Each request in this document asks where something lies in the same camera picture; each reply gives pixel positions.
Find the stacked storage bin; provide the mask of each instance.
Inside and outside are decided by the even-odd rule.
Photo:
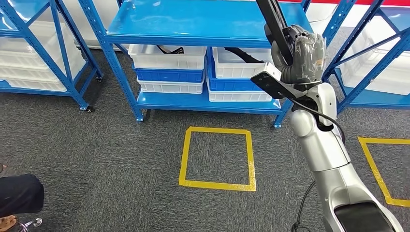
[[[35,21],[30,29],[65,74],[54,23]],[[65,24],[61,24],[61,30],[74,79],[86,61]],[[67,91],[36,51],[26,40],[20,38],[0,38],[0,81],[6,81],[12,87]]]
[[[180,46],[164,46],[174,51]],[[184,54],[164,54],[156,45],[131,44],[128,54],[143,92],[201,94],[206,47],[183,46]]]
[[[374,17],[360,33],[346,52],[345,58],[359,53],[381,40],[394,35],[395,32],[380,16]],[[356,58],[340,65],[343,84],[347,87],[356,87],[361,80],[374,68],[374,66],[389,52],[398,42],[396,38],[377,48],[374,48]],[[366,87],[367,90],[394,93],[400,95],[410,94],[410,51],[403,52],[394,59],[372,82]]]
[[[241,48],[257,60],[271,62],[270,49]],[[207,61],[209,100],[211,102],[269,102],[272,97],[257,87],[250,78],[264,63],[245,63],[236,54],[223,47],[214,47]]]

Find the dark trousers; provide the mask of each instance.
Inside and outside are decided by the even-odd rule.
[[[38,213],[43,208],[44,187],[31,174],[0,178],[0,218]]]

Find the shelf rack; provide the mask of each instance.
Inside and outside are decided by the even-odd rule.
[[[410,50],[410,8],[383,7],[381,6],[382,2],[383,0],[373,1],[365,15],[360,20],[359,24],[354,28],[353,32],[349,35],[345,43],[342,45],[332,62],[323,73],[322,79],[326,82],[328,82],[329,77],[334,74],[344,93],[344,99],[341,102],[338,101],[337,104],[338,113],[342,112],[346,107],[410,109],[410,95],[405,96],[365,89],[370,84],[371,80],[375,79],[403,51]],[[396,32],[396,35],[342,60],[351,44],[366,26],[367,22],[369,22],[375,15],[380,15],[392,27],[392,29]],[[340,64],[398,37],[400,40],[395,44],[395,46],[355,88],[350,88],[343,85],[340,69],[337,68]]]
[[[119,11],[106,30],[92,0],[79,0],[101,48],[129,102],[137,121],[142,109],[195,110],[277,115],[280,127],[291,102],[210,102],[206,83],[196,94],[140,92],[137,99],[113,50],[113,44],[164,44],[270,48],[264,34],[264,18],[254,1],[224,0],[129,0],[118,1]],[[311,30],[303,6],[308,2],[281,3],[289,25]]]
[[[58,65],[53,61],[53,59],[29,29],[30,24],[49,7],[53,15],[67,76],[61,71]],[[67,51],[64,45],[64,39],[62,36],[58,12],[61,12],[61,15],[63,16],[65,22],[78,41],[81,50],[87,57],[87,62],[75,78],[71,77],[71,71],[67,58]],[[101,81],[103,75],[62,0],[1,0],[0,37],[25,39],[29,43],[29,45],[31,45],[34,50],[40,55],[43,61],[48,65],[48,67],[53,71],[53,73],[67,89],[66,92],[59,92],[50,90],[17,88],[11,87],[6,81],[0,81],[0,92],[70,96],[80,105],[80,110],[91,111],[91,108],[84,100],[83,95],[91,80],[96,76],[96,79]],[[88,75],[81,89],[78,91],[75,88],[75,85],[88,66],[92,68],[92,71]]]

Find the power cord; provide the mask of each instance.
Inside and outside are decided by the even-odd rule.
[[[251,55],[248,53],[242,51],[242,49],[237,48],[237,47],[226,47],[225,50],[228,52],[232,52],[235,55],[237,55],[239,58],[241,58],[245,63],[264,63],[263,60],[257,60],[253,58]]]
[[[301,104],[301,103],[295,101],[294,99],[289,98],[289,100],[291,100],[291,102],[293,102],[294,104],[296,104],[296,105],[302,107],[302,108],[305,109],[306,111],[308,111],[308,112],[310,112],[310,113],[312,113],[312,114],[314,114],[314,115],[318,115],[318,116],[324,117],[324,118],[326,118],[327,120],[333,122],[333,124],[335,124],[335,125],[339,128],[340,136],[342,137],[343,144],[345,144],[345,142],[346,142],[345,132],[343,131],[341,125],[340,125],[336,120],[334,120],[333,118],[331,118],[331,117],[329,117],[329,116],[327,116],[327,115],[325,115],[325,114],[320,113],[319,111],[313,110],[313,109],[311,109],[311,108],[309,108],[309,107],[307,107],[307,106],[305,106],[305,105],[303,105],[303,104]]]
[[[308,232],[311,232],[308,227],[300,225],[300,217],[301,217],[301,215],[302,215],[302,209],[303,209],[303,205],[305,204],[306,197],[308,196],[308,193],[309,193],[310,190],[313,188],[313,186],[315,185],[315,183],[316,183],[316,181],[313,181],[313,182],[310,184],[309,188],[306,190],[306,192],[305,192],[305,194],[304,194],[304,196],[303,196],[303,198],[302,198],[302,202],[300,203],[300,207],[299,207],[299,213],[297,213],[297,220],[296,220],[296,222],[292,225],[291,232],[298,232],[299,229],[305,229],[305,230],[307,230]]]

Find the yellow tape square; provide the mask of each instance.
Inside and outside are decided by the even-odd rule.
[[[246,151],[248,155],[249,184],[241,185],[220,182],[186,180],[185,178],[188,166],[188,152],[190,149],[190,140],[192,132],[244,134],[246,137]],[[181,170],[179,171],[179,185],[207,189],[256,191],[255,166],[253,162],[252,137],[250,135],[250,131],[226,128],[189,127],[188,130],[185,132],[184,147],[182,150]]]
[[[380,175],[379,170],[377,169],[376,163],[374,162],[373,157],[370,154],[367,144],[401,144],[401,145],[410,145],[410,139],[380,139],[380,138],[361,138],[359,139],[360,145],[365,153],[367,162],[370,165],[370,168],[376,178],[377,183],[380,186],[380,189],[384,195],[384,199],[387,204],[410,207],[410,200],[395,199],[390,195],[389,190],[387,189],[386,184],[383,181],[383,178]]]

